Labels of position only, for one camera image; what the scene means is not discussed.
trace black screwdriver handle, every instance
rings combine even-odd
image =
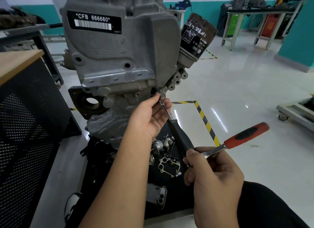
[[[175,137],[175,143],[178,145],[182,155],[186,157],[186,152],[189,149],[194,149],[194,146],[190,138],[179,126],[177,119],[170,120],[169,122],[171,132],[174,134],[173,136]]]

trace perforated metal panel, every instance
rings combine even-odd
[[[0,87],[0,227],[30,225],[72,116],[39,59]]]

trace teal wall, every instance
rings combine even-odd
[[[53,4],[42,5],[20,5],[23,11],[42,17],[47,24],[61,23],[57,14],[56,8]],[[47,29],[44,34],[61,34],[63,35],[63,28]]]
[[[165,2],[165,6],[167,8],[170,7],[170,4],[173,6],[177,2]],[[228,1],[200,1],[200,2],[192,2],[192,10],[194,13],[197,13],[201,15],[203,18],[205,18],[208,22],[210,22],[215,27],[218,23],[218,18],[220,14],[220,6],[223,3],[228,3]],[[267,4],[272,5],[274,3],[273,0],[266,1]],[[32,13],[34,15],[38,15],[45,19],[45,21],[48,24],[56,24],[60,23],[59,16],[57,14],[56,8],[52,4],[44,4],[44,5],[21,5],[20,6],[25,12]],[[188,8],[186,10],[186,13],[184,15],[184,22],[188,19],[189,15],[191,13],[191,8]],[[244,22],[242,24],[242,29],[249,28],[250,21],[252,16],[247,17],[245,16]],[[261,16],[255,17],[255,23],[253,26],[257,26]],[[63,29],[57,28],[57,29],[49,29],[44,31],[45,34],[61,34],[63,35]]]
[[[314,67],[314,0],[307,0],[286,36],[278,54]]]

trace black oil filter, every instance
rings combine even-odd
[[[191,13],[181,30],[181,47],[197,59],[213,41],[218,30],[202,16]]]

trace forearm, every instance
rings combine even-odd
[[[80,227],[142,227],[151,138],[126,131],[110,172]]]

